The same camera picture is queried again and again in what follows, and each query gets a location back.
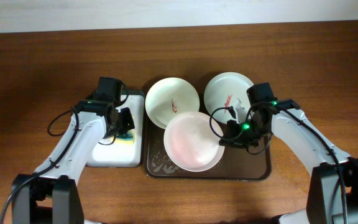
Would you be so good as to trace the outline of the cream plate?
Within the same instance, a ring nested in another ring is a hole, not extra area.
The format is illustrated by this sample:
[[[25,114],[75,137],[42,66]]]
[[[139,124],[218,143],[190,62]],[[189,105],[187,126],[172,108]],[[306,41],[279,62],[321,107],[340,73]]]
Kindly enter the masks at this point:
[[[199,109],[198,92],[182,78],[159,80],[150,87],[145,98],[145,110],[149,119],[162,129],[165,129],[176,115]]]

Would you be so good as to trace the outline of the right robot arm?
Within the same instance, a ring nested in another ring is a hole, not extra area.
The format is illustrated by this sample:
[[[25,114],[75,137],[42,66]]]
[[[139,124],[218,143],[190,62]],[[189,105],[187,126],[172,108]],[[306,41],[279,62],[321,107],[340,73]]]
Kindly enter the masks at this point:
[[[247,90],[249,109],[237,101],[225,107],[220,145],[248,150],[260,139],[281,139],[310,173],[306,208],[275,217],[279,224],[358,223],[358,158],[329,141],[292,99],[279,100],[268,83]]]

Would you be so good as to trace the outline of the white pinkish plate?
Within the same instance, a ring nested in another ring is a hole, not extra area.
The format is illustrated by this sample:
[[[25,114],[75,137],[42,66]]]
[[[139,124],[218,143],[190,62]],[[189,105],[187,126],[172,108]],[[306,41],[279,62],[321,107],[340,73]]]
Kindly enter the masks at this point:
[[[185,112],[174,117],[163,134],[163,145],[171,161],[190,172],[213,168],[223,157],[219,144],[223,131],[215,120],[201,112]]]

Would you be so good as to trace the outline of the green and yellow sponge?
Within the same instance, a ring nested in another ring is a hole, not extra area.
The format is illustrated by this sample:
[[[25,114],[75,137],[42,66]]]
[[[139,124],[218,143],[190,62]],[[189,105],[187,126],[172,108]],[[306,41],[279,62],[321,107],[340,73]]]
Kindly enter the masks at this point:
[[[135,134],[133,130],[130,130],[123,134],[118,134],[114,142],[117,144],[133,145],[135,143]]]

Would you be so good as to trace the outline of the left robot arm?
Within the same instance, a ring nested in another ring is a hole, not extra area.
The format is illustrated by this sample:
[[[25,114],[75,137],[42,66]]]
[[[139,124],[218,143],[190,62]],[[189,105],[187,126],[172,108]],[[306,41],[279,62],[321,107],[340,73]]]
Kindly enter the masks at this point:
[[[49,157],[31,175],[14,179],[1,223],[9,207],[13,223],[87,223],[78,181],[98,144],[110,146],[134,129],[131,111],[121,99],[126,88],[116,78],[101,77],[97,89],[70,108],[70,124]]]

